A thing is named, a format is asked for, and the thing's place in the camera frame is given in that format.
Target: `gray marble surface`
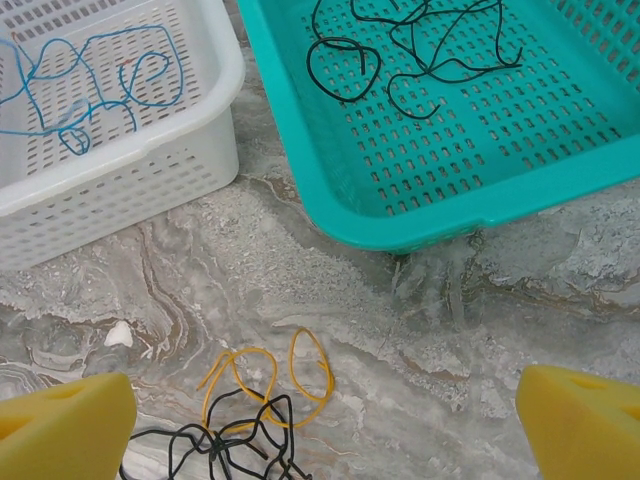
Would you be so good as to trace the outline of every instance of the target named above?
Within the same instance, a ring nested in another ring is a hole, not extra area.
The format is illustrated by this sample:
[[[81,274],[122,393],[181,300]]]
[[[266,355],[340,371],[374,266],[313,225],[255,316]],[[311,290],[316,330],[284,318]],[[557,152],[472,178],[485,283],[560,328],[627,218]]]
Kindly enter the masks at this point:
[[[139,427],[198,421],[195,388],[227,347],[272,350],[278,390],[293,392],[282,367],[291,335],[306,326],[326,347],[337,388],[297,433],[299,463],[314,478],[537,478],[514,410],[523,367],[640,383],[640,183],[407,257],[336,244],[299,203],[229,8],[248,66],[234,104],[240,176],[0,275],[0,399],[117,370],[135,388]],[[242,370],[264,387],[264,364]],[[132,445],[131,472],[160,478],[162,448]],[[205,478],[196,463],[185,479]]]

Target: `yellow wire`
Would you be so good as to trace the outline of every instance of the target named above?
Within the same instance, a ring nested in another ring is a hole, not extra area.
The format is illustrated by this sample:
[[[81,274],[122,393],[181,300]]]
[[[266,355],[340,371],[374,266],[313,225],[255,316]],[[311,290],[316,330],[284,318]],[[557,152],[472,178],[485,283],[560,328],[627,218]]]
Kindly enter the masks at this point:
[[[293,368],[293,359],[294,359],[296,342],[298,341],[298,337],[300,336],[301,333],[306,334],[311,339],[311,341],[313,341],[314,345],[318,349],[318,353],[320,354],[321,361],[317,362],[317,364],[325,372],[325,375],[327,378],[327,389],[325,391],[324,396],[322,397],[317,397],[309,393],[300,384],[300,382],[298,382],[298,379],[296,378],[296,374]],[[253,393],[249,389],[249,387],[247,387],[245,383],[242,381],[242,378],[240,377],[240,373],[238,372],[238,367],[235,362],[236,358],[246,355],[248,353],[259,353],[261,355],[264,355],[271,361],[271,366],[273,367],[273,374],[271,375],[271,380],[269,380],[269,385],[264,394],[264,398],[261,398],[260,396]],[[257,347],[245,348],[237,352],[231,352],[230,350],[225,350],[220,354],[216,362],[213,364],[213,367],[211,367],[211,370],[209,371],[207,376],[204,378],[204,380],[202,380],[202,382],[200,382],[200,385],[198,385],[198,388],[197,388],[198,390],[203,388],[209,382],[211,377],[213,377],[213,380],[209,385],[207,394],[202,404],[202,425],[207,429],[209,429],[209,427],[207,426],[207,406],[209,405],[209,399],[211,398],[211,394],[213,393],[213,390],[216,384],[220,380],[220,377],[222,376],[223,372],[226,370],[226,368],[229,365],[231,365],[233,376],[235,377],[236,382],[238,383],[240,388],[244,391],[244,393],[246,393],[252,399],[257,400],[258,402],[261,402],[263,405],[269,402],[269,399],[271,397],[271,392],[273,391],[273,388],[275,386],[276,378],[278,375],[278,364],[276,362],[276,359],[270,352],[268,352],[263,348],[257,348]],[[318,416],[318,414],[327,405],[327,402],[329,401],[331,394],[335,390],[335,378],[333,376],[333,373],[331,372],[331,366],[329,365],[327,354],[325,353],[324,349],[322,348],[322,345],[320,345],[320,342],[315,337],[315,335],[306,328],[298,329],[296,333],[293,335],[293,338],[291,339],[291,345],[289,346],[289,375],[291,376],[291,380],[293,381],[293,384],[296,386],[298,391],[307,399],[318,404],[317,408],[307,418],[293,425],[294,428],[298,428],[298,427],[307,425],[309,422],[311,422],[314,418]],[[263,415],[267,421],[271,422],[276,426],[284,427],[284,428],[287,428],[289,426],[289,424],[287,423],[283,423],[279,420],[274,419],[271,413],[271,409],[265,410]],[[227,430],[227,432],[237,433],[237,432],[246,430],[247,428],[250,428],[254,423],[255,422],[239,425],[237,427]]]

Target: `teal plastic basket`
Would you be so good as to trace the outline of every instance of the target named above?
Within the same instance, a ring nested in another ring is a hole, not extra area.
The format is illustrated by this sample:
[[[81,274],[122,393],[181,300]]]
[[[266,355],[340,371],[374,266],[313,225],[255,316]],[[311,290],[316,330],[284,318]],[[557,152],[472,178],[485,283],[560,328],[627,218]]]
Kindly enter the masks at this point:
[[[396,12],[388,0],[356,0],[356,9],[402,18],[419,1],[398,1]],[[339,241],[411,251],[640,174],[637,0],[505,0],[502,55],[512,59],[522,46],[523,66],[459,85],[396,82],[403,106],[441,105],[423,121],[402,116],[383,91],[393,74],[417,72],[414,61],[390,43],[389,26],[356,21],[349,0],[323,0],[316,24],[323,36],[351,37],[382,56],[380,78],[353,104],[324,94],[307,72],[315,0],[238,4],[303,205]],[[431,16],[416,28],[424,57],[454,19]],[[441,58],[497,62],[496,21],[491,11],[466,16]],[[353,51],[319,48],[313,71],[355,96],[366,87],[359,61]]]

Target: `sponge hole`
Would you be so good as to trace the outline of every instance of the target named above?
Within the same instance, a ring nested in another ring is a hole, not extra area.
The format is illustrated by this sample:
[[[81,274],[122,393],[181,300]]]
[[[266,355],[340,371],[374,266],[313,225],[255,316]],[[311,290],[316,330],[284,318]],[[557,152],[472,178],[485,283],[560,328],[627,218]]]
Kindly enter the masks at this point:
[[[627,415],[631,415],[633,418],[640,422],[640,405],[633,407],[622,407],[622,411]]]
[[[64,400],[71,398],[82,391],[82,387],[56,388],[54,391],[48,392],[46,397],[49,400]]]
[[[0,441],[20,430],[31,420],[31,417],[0,418]]]
[[[590,378],[573,377],[571,381],[579,387],[586,388],[587,390],[604,390],[607,388],[604,383],[600,383],[597,380],[591,380]]]

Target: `white plastic basket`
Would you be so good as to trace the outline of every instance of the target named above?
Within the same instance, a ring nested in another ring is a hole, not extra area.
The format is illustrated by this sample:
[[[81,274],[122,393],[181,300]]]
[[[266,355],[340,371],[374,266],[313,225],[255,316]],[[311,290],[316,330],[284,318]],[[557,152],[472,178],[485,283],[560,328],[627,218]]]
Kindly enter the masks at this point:
[[[244,81],[244,62],[222,0],[0,2],[0,37],[13,38],[36,57],[54,37],[80,48],[92,35],[157,24],[170,32],[183,67],[184,91],[176,104],[132,105],[135,132],[125,112],[101,111],[90,125],[93,145],[81,156],[55,134],[0,135],[0,270],[28,268],[66,253],[221,188],[237,175],[229,107]],[[170,47],[148,31],[116,42],[92,41],[86,55],[105,76],[105,95],[119,88],[110,78],[117,67],[111,67],[149,48]],[[12,55],[0,48],[0,98],[21,86]],[[62,51],[58,56],[69,61]],[[91,95],[86,75],[78,72],[34,85],[39,104],[50,105],[45,113],[51,118],[68,111],[74,99]],[[145,94],[170,98],[175,85],[169,69]],[[26,100],[0,105],[0,129],[33,128],[31,110]]]

